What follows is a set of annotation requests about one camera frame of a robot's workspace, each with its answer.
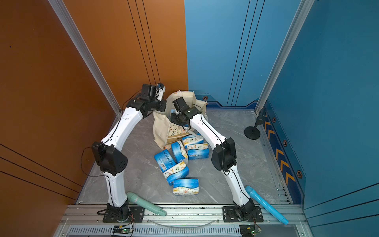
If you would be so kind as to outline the floral tissue pack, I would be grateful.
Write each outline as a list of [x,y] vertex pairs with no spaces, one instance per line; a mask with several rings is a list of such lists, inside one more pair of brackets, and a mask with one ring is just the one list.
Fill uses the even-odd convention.
[[175,180],[185,178],[188,174],[189,168],[184,161],[176,164],[175,166],[169,168],[163,173],[165,179],[167,180],[170,186],[173,185],[173,182]]
[[177,179],[173,182],[173,194],[177,196],[191,196],[199,193],[198,179]]

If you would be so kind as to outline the cream floral canvas bag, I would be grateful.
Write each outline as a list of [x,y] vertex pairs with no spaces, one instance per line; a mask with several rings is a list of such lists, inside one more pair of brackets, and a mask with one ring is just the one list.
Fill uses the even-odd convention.
[[190,135],[190,132],[185,131],[181,126],[171,122],[171,110],[174,110],[173,101],[178,98],[184,98],[185,102],[190,107],[197,107],[203,109],[202,114],[206,115],[207,102],[197,100],[193,91],[177,91],[172,93],[166,99],[166,109],[164,112],[153,112],[154,126],[153,135],[154,141],[162,149],[165,150],[166,146],[179,141],[184,136]]

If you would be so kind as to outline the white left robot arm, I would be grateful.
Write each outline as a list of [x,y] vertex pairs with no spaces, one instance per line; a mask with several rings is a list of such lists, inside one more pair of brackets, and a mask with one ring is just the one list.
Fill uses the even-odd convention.
[[126,139],[142,119],[155,110],[165,111],[164,92],[165,86],[162,83],[155,86],[144,84],[141,92],[128,101],[109,134],[101,142],[94,142],[91,146],[96,164],[106,180],[109,195],[106,209],[100,211],[104,215],[105,223],[130,220],[131,211],[124,186],[128,158],[121,151]]

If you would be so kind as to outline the floral tissue pack front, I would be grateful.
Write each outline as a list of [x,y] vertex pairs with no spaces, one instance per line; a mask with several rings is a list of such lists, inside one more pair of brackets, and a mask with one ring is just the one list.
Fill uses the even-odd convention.
[[198,179],[177,179],[173,182],[173,194],[177,196],[191,196],[199,193]]

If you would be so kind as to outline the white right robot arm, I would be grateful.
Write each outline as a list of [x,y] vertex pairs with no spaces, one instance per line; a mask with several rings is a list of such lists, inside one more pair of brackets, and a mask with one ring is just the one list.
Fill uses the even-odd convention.
[[176,125],[188,125],[194,128],[211,146],[213,166],[220,171],[231,190],[237,218],[242,222],[255,219],[258,211],[253,199],[249,196],[240,178],[235,141],[219,133],[204,117],[198,106],[190,107],[180,97],[173,101],[176,112],[171,114],[171,121]]

